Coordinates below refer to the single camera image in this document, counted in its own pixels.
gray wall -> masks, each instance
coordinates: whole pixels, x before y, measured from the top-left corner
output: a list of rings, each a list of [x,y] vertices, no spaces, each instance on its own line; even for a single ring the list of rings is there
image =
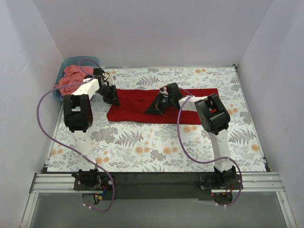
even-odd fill
[[[102,66],[238,63],[272,0],[34,0],[64,58]]]
[[[31,0],[0,0],[0,28],[0,227],[17,228],[50,144],[37,125],[36,105],[63,58]],[[51,95],[41,115],[52,133],[58,103]]]
[[[273,171],[304,227],[304,1],[274,0],[239,64],[241,84]]]

